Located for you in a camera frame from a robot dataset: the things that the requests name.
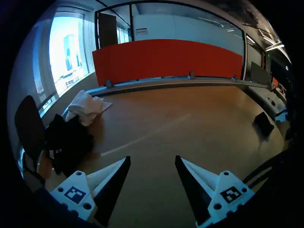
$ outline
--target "glass partition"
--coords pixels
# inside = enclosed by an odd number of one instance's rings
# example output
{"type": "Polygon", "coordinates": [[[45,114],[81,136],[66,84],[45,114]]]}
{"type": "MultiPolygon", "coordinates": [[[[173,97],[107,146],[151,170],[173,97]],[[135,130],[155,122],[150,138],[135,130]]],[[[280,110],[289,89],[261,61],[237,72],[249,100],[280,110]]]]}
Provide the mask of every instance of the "glass partition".
{"type": "Polygon", "coordinates": [[[109,21],[103,24],[103,14],[113,16],[117,41],[110,44],[151,39],[187,40],[210,44],[242,56],[244,71],[245,39],[243,31],[226,19],[195,6],[182,3],[128,2],[95,12],[97,49],[107,46],[109,21]]]}

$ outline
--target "ceiling light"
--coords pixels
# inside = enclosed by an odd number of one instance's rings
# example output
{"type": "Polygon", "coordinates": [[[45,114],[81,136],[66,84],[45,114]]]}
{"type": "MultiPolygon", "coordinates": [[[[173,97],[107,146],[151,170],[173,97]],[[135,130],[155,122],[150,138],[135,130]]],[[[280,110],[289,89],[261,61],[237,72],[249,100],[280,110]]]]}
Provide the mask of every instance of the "ceiling light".
{"type": "Polygon", "coordinates": [[[271,43],[272,45],[276,44],[273,40],[269,39],[269,38],[266,37],[266,36],[263,36],[263,38],[264,38],[265,40],[267,40],[269,43],[271,43]]]}
{"type": "Polygon", "coordinates": [[[211,22],[217,23],[217,24],[219,24],[220,26],[224,27],[222,24],[218,23],[217,21],[209,20],[209,19],[202,18],[202,17],[197,17],[197,18],[200,18],[200,19],[203,19],[203,20],[206,20],[206,21],[211,21],[211,22]]]}
{"type": "Polygon", "coordinates": [[[278,46],[274,46],[274,47],[268,47],[268,48],[266,48],[266,50],[265,51],[271,51],[271,50],[273,50],[273,49],[277,49],[277,48],[283,48],[284,47],[284,44],[280,44],[280,45],[278,45],[278,46]]]}
{"type": "Polygon", "coordinates": [[[248,40],[250,40],[252,43],[255,44],[255,41],[253,41],[253,39],[251,39],[249,36],[246,36],[248,40]]]}

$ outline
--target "desk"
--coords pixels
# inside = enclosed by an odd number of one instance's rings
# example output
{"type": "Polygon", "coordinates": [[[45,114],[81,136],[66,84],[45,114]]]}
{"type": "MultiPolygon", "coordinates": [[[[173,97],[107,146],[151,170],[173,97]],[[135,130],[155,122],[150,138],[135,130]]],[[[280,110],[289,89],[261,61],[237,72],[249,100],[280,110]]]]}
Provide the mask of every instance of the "desk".
{"type": "Polygon", "coordinates": [[[89,174],[131,156],[109,228],[195,227],[176,155],[243,179],[283,148],[276,126],[268,141],[260,138],[252,122],[263,110],[237,87],[146,90],[104,100],[113,104],[89,127],[95,146],[79,170],[89,174]]]}

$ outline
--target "window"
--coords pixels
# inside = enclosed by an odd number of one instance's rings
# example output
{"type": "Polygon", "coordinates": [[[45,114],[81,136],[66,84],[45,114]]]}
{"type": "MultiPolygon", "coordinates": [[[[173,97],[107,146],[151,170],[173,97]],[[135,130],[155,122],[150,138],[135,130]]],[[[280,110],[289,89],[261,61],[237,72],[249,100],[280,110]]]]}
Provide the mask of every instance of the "window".
{"type": "Polygon", "coordinates": [[[117,23],[116,31],[117,31],[117,40],[119,44],[129,42],[128,30],[124,26],[117,23]]]}
{"type": "Polygon", "coordinates": [[[84,15],[78,13],[58,12],[53,20],[49,55],[59,95],[89,73],[84,50],[83,26],[84,15]]]}

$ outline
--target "black chair backrest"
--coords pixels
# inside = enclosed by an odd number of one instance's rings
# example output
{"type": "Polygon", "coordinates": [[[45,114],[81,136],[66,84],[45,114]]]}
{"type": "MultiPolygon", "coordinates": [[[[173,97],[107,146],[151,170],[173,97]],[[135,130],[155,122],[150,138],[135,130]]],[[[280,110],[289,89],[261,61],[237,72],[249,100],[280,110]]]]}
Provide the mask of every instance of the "black chair backrest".
{"type": "Polygon", "coordinates": [[[27,96],[15,114],[15,126],[25,153],[37,162],[44,149],[45,127],[32,96],[27,96]]]}

